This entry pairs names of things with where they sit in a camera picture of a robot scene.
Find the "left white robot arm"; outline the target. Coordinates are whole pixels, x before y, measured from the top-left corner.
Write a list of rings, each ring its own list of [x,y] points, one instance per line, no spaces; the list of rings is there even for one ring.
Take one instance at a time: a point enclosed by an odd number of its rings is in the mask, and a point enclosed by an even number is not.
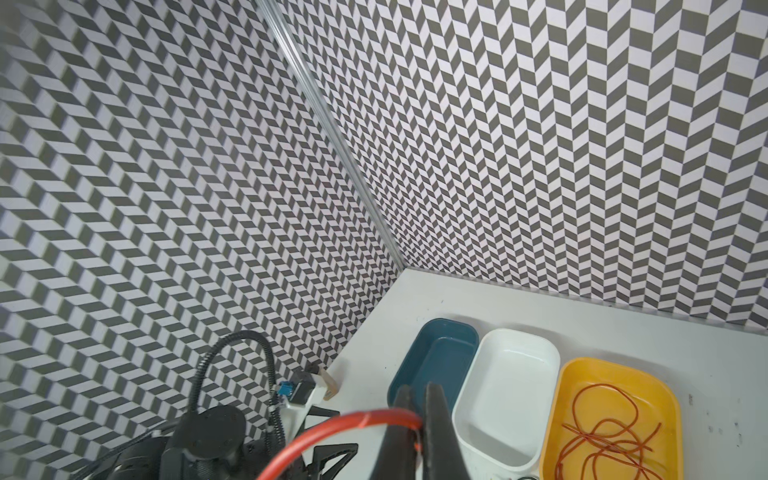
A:
[[[262,349],[267,374],[264,429],[248,440],[245,413],[234,405],[202,410],[199,399],[208,371],[225,347],[254,341]],[[243,330],[218,340],[198,362],[186,411],[177,419],[110,450],[77,473],[77,479],[255,479],[306,429],[310,416],[332,418],[321,402],[339,393],[338,382],[322,367],[311,366],[278,382],[270,341]]]

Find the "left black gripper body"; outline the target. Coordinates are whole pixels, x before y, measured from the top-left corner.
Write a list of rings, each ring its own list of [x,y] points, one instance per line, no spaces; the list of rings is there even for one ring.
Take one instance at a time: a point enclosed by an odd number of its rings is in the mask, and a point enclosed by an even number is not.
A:
[[[339,416],[340,412],[312,405],[304,415],[300,423],[291,429],[291,439],[301,436],[307,429],[323,423],[324,421]],[[287,469],[288,479],[335,479],[339,473],[351,462],[359,450],[358,443],[335,443],[329,445],[315,445],[309,462],[300,456]]]

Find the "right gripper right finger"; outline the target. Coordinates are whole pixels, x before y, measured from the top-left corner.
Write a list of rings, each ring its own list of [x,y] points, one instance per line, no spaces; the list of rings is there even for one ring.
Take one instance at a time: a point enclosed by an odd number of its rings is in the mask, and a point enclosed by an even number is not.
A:
[[[441,385],[427,385],[423,412],[423,478],[469,480]]]

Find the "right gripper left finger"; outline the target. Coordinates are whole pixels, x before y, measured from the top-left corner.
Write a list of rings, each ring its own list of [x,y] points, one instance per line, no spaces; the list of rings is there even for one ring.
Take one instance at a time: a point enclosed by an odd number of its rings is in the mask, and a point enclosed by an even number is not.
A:
[[[370,478],[414,480],[417,469],[417,441],[420,426],[388,425]]]

